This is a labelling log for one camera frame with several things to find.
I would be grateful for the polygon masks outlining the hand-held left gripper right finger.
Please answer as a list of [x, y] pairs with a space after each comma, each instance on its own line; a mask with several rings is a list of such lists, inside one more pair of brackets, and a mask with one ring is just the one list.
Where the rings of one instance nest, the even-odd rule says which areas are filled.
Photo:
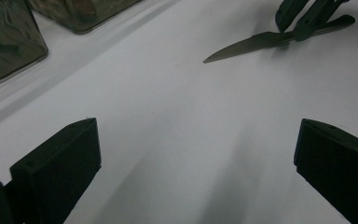
[[302, 175], [351, 224], [358, 224], [358, 138], [303, 119], [294, 156]]

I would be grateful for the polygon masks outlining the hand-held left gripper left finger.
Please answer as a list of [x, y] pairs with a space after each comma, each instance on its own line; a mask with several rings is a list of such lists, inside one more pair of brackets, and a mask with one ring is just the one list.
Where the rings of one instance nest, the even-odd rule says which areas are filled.
[[101, 168], [97, 119], [72, 123], [10, 167], [16, 224], [63, 224]]

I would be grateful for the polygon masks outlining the clear smoky plastic bin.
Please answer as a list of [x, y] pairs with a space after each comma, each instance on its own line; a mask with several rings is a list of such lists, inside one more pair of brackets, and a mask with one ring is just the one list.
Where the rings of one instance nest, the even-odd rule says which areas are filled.
[[89, 33], [143, 0], [27, 0], [37, 13], [75, 34]]
[[0, 0], [0, 82], [47, 55], [27, 1]]

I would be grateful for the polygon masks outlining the silver metal table knife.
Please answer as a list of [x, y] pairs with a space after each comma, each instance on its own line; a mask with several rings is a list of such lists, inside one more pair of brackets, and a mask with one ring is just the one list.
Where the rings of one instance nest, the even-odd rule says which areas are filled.
[[[335, 20], [332, 20], [322, 27], [318, 28], [312, 35], [323, 35], [345, 29], [355, 23], [355, 18], [350, 15], [343, 15]], [[249, 38], [243, 39], [237, 43], [229, 45], [225, 48], [218, 50], [203, 62], [211, 63], [219, 60], [224, 60], [230, 57], [242, 55], [245, 53], [253, 52], [260, 49], [267, 49], [280, 46], [281, 44], [288, 43], [295, 40], [293, 32], [274, 33], [264, 32], [257, 35], [252, 35]]]

